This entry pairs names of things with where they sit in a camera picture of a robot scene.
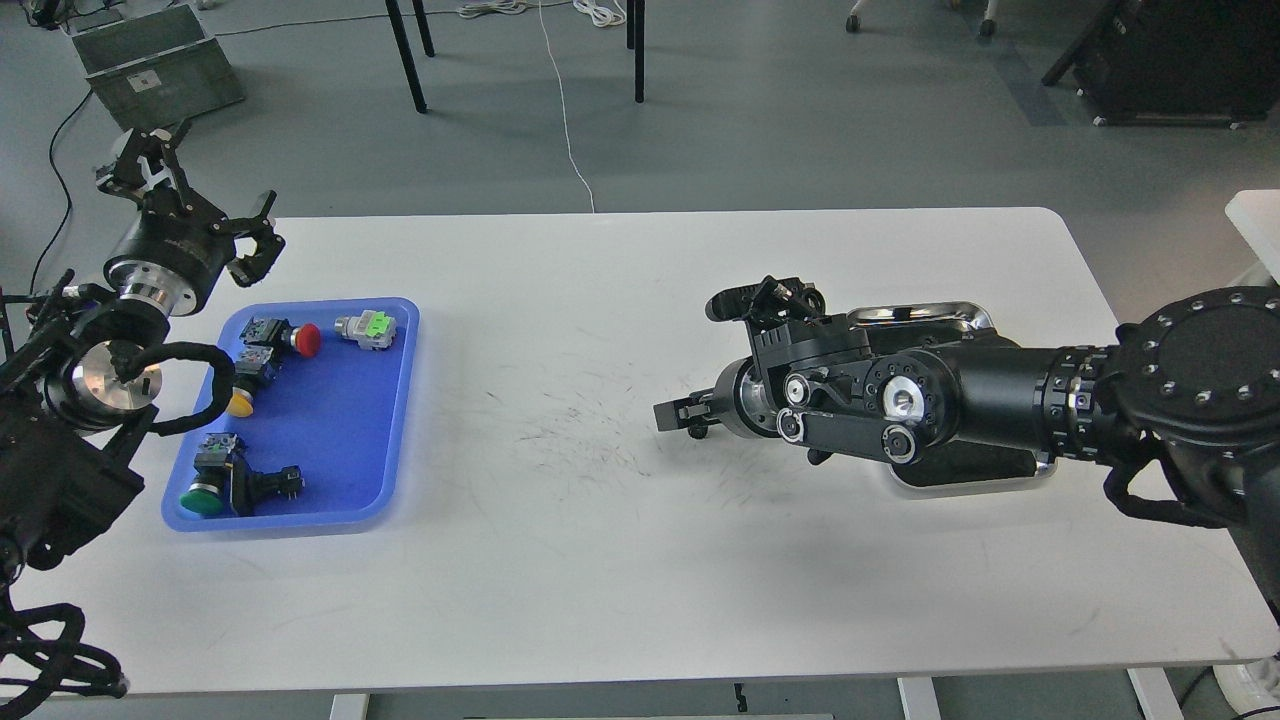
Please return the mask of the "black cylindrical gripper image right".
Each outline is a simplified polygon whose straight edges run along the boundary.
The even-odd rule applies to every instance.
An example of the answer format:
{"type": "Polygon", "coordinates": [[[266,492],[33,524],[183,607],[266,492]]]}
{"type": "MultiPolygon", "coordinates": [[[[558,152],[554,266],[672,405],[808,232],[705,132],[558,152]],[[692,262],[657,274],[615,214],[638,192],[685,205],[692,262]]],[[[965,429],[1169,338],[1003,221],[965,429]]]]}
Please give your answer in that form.
{"type": "Polygon", "coordinates": [[[723,425],[748,439],[778,439],[777,410],[750,357],[731,363],[716,379],[712,392],[694,392],[654,406],[658,432],[723,425]]]}

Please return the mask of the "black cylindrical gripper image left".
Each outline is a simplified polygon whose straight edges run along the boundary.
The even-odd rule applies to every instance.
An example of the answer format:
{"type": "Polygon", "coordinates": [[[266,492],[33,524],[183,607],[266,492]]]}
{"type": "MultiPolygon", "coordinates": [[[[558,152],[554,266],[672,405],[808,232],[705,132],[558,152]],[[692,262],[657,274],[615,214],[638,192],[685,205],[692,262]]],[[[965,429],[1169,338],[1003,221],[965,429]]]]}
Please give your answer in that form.
{"type": "Polygon", "coordinates": [[[257,284],[285,247],[271,215],[275,190],[260,199],[255,215],[228,219],[191,187],[177,159],[191,124],[187,118],[173,129],[128,129],[111,146],[110,163],[96,169],[100,192],[137,208],[102,265],[105,279],[120,297],[133,286],[160,290],[172,316],[204,310],[227,264],[239,287],[257,284]],[[236,243],[228,234],[251,240],[253,251],[233,258],[236,243]]]}

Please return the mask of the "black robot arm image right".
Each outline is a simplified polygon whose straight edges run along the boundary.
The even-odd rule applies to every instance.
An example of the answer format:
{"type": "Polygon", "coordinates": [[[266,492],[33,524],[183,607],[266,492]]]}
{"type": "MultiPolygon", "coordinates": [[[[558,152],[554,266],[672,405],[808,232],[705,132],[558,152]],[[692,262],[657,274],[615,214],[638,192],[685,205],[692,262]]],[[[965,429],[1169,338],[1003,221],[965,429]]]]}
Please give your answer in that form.
{"type": "Polygon", "coordinates": [[[1021,347],[970,302],[829,313],[814,284],[768,275],[708,300],[750,354],[654,407],[660,432],[722,425],[812,465],[888,464],[902,480],[1034,477],[1061,457],[1108,469],[1123,515],[1226,529],[1277,607],[1277,290],[1171,302],[1112,345],[1021,347]]]}

